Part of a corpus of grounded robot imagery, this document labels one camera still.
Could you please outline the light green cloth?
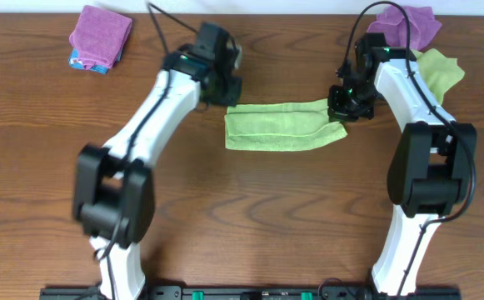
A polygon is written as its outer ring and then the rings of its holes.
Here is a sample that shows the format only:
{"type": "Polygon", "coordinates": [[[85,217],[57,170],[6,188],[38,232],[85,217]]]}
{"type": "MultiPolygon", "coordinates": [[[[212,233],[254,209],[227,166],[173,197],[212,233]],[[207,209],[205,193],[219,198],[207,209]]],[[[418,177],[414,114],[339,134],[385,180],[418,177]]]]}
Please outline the light green cloth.
{"type": "Polygon", "coordinates": [[[256,152],[300,152],[347,136],[327,115],[327,100],[239,104],[224,116],[225,148],[256,152]]]}

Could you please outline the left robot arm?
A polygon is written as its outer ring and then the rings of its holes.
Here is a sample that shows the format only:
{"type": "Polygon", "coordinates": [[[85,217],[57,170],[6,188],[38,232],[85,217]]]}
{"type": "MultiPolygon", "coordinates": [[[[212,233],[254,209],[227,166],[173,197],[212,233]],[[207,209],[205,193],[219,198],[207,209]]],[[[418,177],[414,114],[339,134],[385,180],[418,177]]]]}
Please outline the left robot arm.
{"type": "Polygon", "coordinates": [[[153,169],[183,119],[199,103],[234,106],[242,56],[231,39],[196,42],[169,53],[151,92],[101,147],[77,158],[72,216],[94,248],[102,281],[99,299],[138,299],[146,285],[140,242],[154,214],[153,169]]]}

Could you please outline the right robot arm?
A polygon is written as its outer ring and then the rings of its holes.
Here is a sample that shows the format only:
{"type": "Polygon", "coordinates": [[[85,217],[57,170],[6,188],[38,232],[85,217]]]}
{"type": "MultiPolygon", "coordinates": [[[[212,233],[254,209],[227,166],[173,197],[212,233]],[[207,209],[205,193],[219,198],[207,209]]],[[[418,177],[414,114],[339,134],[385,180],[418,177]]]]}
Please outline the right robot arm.
{"type": "Polygon", "coordinates": [[[471,203],[477,131],[442,107],[411,50],[359,42],[355,56],[337,71],[342,84],[330,88],[329,116],[371,119],[381,99],[401,137],[387,172],[392,221],[382,253],[366,283],[343,292],[352,299],[459,299],[456,287],[418,286],[417,273],[436,230],[471,203]]]}

